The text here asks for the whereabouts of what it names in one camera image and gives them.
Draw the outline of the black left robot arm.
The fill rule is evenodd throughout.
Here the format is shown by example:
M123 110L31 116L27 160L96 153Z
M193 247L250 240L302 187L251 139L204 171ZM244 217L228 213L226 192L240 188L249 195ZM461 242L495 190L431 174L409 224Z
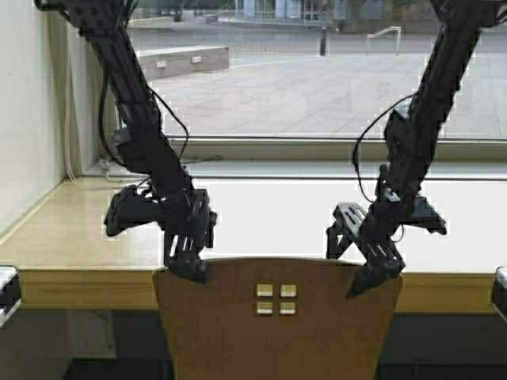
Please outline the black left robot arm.
M164 266L182 279L206 283L200 252L213 246L217 214L162 130L162 99L149 86L127 31L135 2L37 1L35 6L58 13L93 49L126 125L115 135L120 161L147 178L146 189L129 185L113 196L104 218L107 235L155 222L164 233Z

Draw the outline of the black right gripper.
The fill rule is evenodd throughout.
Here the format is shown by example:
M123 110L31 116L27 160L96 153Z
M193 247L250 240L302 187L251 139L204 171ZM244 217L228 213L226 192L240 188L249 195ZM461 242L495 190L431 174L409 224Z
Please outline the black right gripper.
M363 265L345 265L356 269L346 298L356 298L401 274L405 262L391 239L392 230L381 226L358 203L338 203L333 217L333 224L326 230L326 259L340 259L351 245L365 259Z

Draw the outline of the robot base right corner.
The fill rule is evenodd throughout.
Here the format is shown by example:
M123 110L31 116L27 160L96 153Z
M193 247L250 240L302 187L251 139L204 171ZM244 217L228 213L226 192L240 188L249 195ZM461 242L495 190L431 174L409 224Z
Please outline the robot base right corner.
M494 284L491 292L491 304L504 321L507 318L506 311L506 267L499 267L494 276Z

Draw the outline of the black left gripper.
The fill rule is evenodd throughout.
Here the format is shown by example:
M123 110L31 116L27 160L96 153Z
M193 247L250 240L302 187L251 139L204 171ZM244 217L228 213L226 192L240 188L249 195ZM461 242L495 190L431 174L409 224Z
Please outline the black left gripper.
M204 248L212 248L217 214L210 208L205 189L194 189L169 198L163 205L163 264L182 279L204 284L208 267L200 258Z

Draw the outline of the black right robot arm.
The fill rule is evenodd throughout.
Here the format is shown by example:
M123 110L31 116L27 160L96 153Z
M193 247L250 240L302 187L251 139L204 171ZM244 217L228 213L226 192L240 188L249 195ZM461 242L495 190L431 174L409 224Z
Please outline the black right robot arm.
M326 231L327 259L339 259L350 245L365 259L346 298L356 298L401 275L405 262L392 238L398 228L447 233L444 219L421 195L421 184L482 30L505 22L506 3L433 1L431 5L440 28L420 85L407 97L410 104L402 107L396 102L386 112L387 163L379 167L375 198L367 210L358 203L338 203L335 220Z

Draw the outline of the robot base left corner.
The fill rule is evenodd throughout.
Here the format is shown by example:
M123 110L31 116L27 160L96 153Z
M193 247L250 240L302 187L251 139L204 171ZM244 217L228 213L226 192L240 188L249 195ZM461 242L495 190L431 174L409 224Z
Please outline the robot base left corner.
M14 265L1 266L1 328L17 312L22 304L19 269Z

